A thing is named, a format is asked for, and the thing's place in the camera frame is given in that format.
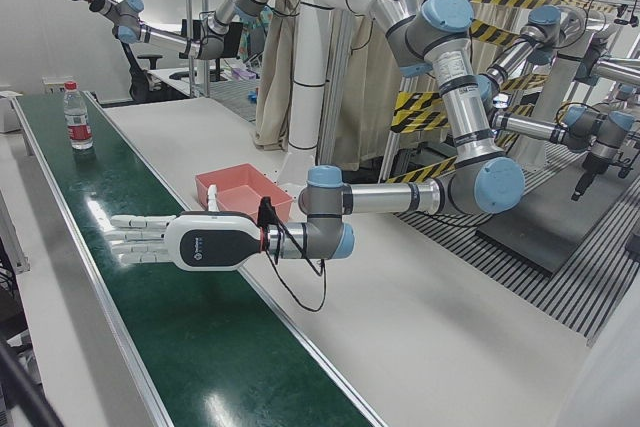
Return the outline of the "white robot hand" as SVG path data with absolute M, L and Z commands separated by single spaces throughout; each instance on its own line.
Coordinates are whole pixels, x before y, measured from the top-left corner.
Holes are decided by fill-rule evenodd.
M 263 231 L 248 215 L 219 211 L 215 185 L 208 188 L 208 211 L 169 216 L 114 215 L 106 234 L 123 264 L 170 262 L 184 271 L 234 271 L 263 251 Z

